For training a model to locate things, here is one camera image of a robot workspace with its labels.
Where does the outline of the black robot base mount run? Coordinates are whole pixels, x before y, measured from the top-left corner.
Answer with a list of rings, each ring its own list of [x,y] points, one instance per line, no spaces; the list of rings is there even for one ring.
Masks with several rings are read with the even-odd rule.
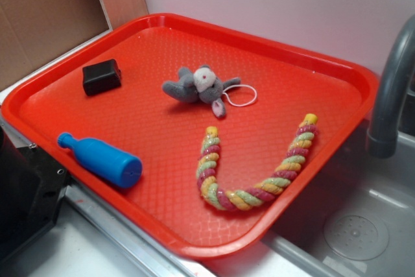
[[[16,147],[1,131],[1,263],[55,226],[68,180],[41,147]]]

